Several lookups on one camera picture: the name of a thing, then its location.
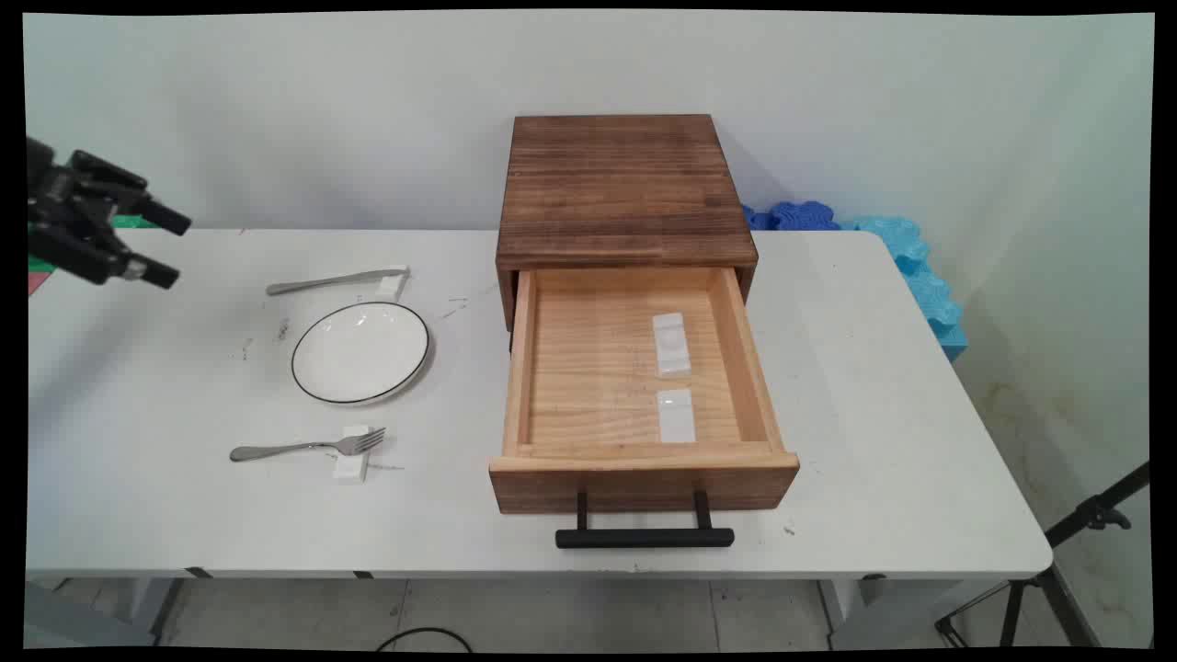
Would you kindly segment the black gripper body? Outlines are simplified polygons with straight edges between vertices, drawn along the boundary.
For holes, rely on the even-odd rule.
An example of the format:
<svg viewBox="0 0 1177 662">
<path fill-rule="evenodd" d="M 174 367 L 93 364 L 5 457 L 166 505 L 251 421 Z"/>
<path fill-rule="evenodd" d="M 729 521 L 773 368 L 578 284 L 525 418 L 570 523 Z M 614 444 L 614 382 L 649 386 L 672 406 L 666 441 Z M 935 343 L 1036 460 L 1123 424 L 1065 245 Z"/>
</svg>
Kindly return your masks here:
<svg viewBox="0 0 1177 662">
<path fill-rule="evenodd" d="M 148 183 L 129 168 L 77 150 L 54 163 L 54 150 L 27 139 L 27 251 L 41 262 L 104 284 L 129 272 L 134 252 L 112 219 L 147 197 Z"/>
</svg>

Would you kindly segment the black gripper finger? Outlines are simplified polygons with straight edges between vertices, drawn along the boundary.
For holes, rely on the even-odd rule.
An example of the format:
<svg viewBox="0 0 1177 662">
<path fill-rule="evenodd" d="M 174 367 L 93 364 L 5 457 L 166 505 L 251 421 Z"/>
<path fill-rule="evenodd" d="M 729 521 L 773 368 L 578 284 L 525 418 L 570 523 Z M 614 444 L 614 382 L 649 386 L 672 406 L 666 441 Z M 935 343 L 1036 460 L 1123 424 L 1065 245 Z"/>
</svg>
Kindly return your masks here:
<svg viewBox="0 0 1177 662">
<path fill-rule="evenodd" d="M 137 200 L 137 216 L 142 218 L 142 221 L 165 229 L 175 236 L 182 236 L 192 226 L 189 216 L 177 212 L 155 197 L 140 197 Z"/>
<path fill-rule="evenodd" d="M 129 254 L 121 260 L 118 276 L 124 280 L 147 282 L 155 287 L 168 290 L 177 284 L 180 272 L 142 254 Z"/>
</svg>

